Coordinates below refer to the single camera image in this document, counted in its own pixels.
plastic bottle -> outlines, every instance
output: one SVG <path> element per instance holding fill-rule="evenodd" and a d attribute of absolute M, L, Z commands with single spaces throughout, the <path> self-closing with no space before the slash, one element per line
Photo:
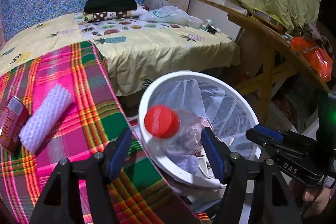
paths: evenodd
<path fill-rule="evenodd" d="M 189 110 L 156 105 L 146 113 L 144 125 L 158 138 L 160 148 L 170 155 L 195 155 L 202 149 L 203 126 L 196 114 Z"/>
<path fill-rule="evenodd" d="M 202 25 L 199 27 L 200 29 L 207 31 L 209 26 L 213 25 L 213 21 L 211 19 L 207 19 L 202 23 Z"/>

orange plastic bag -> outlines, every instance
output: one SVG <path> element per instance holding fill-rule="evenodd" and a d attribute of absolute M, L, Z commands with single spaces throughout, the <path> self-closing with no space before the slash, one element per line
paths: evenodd
<path fill-rule="evenodd" d="M 315 41 L 307 41 L 303 37 L 294 37 L 291 46 L 308 60 L 324 82 L 330 81 L 333 60 L 324 49 L 319 47 Z"/>

red beverage can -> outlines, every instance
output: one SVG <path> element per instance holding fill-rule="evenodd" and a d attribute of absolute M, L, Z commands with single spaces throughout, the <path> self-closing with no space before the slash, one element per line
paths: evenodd
<path fill-rule="evenodd" d="M 14 155 L 19 143 L 19 133 L 28 120 L 28 109 L 14 95 L 0 112 L 0 145 Z"/>

white trash bin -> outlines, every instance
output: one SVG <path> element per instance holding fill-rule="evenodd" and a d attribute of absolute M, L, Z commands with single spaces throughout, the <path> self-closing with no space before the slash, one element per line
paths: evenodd
<path fill-rule="evenodd" d="M 197 94 L 194 91 L 197 90 L 196 86 L 199 86 L 201 93 Z M 193 175 L 182 170 L 161 151 L 155 138 L 144 126 L 144 117 L 148 109 L 158 103 L 165 104 L 172 109 L 189 109 L 199 117 L 207 117 L 213 126 L 215 135 L 219 138 L 234 137 L 236 134 L 241 136 L 241 133 L 259 123 L 250 105 L 237 91 L 224 82 L 192 71 L 172 72 L 156 79 L 146 89 L 140 101 L 138 124 L 142 145 L 155 164 L 175 180 L 186 185 L 200 189 L 224 187 L 217 179 Z M 247 151 L 247 158 L 258 160 L 261 149 L 251 143 L 250 150 Z"/>

pineapple print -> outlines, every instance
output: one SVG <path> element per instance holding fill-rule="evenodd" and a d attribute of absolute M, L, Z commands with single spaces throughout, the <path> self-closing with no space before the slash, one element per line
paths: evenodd
<path fill-rule="evenodd" d="M 150 80 L 150 79 L 145 79 L 145 83 L 143 83 L 142 85 L 145 87 L 145 88 L 148 88 L 148 86 L 151 84 L 151 83 L 153 83 L 153 81 L 152 80 Z"/>
<path fill-rule="evenodd" d="M 65 35 L 65 34 L 68 34 L 68 33 L 72 33 L 75 30 L 76 29 L 70 29 L 70 30 L 60 31 L 60 32 L 57 32 L 57 33 L 52 33 L 51 35 L 48 36 L 48 38 L 57 37 L 59 35 Z"/>
<path fill-rule="evenodd" d="M 50 25 L 50 23 L 40 23 L 34 29 L 43 29 L 48 25 Z"/>
<path fill-rule="evenodd" d="M 22 62 L 22 61 L 26 61 L 28 59 L 28 57 L 30 57 L 32 55 L 32 52 L 25 52 L 23 54 L 21 54 L 21 56 L 16 60 L 16 62 Z"/>
<path fill-rule="evenodd" d="M 228 40 L 230 40 L 231 42 L 234 42 L 234 40 L 231 37 L 227 37 Z"/>
<path fill-rule="evenodd" d="M 197 42 L 197 41 L 202 41 L 202 40 L 205 38 L 205 37 L 202 37 L 202 36 L 197 35 L 197 34 L 190 34 L 190 35 L 188 35 L 188 36 L 186 36 L 186 35 L 181 35 L 181 37 L 182 37 L 182 38 L 186 38 L 187 41 L 192 40 L 192 41 L 195 41 L 195 42 Z"/>
<path fill-rule="evenodd" d="M 126 37 L 109 37 L 109 38 L 99 38 L 94 39 L 95 42 L 104 44 L 104 43 L 121 43 L 126 41 Z"/>

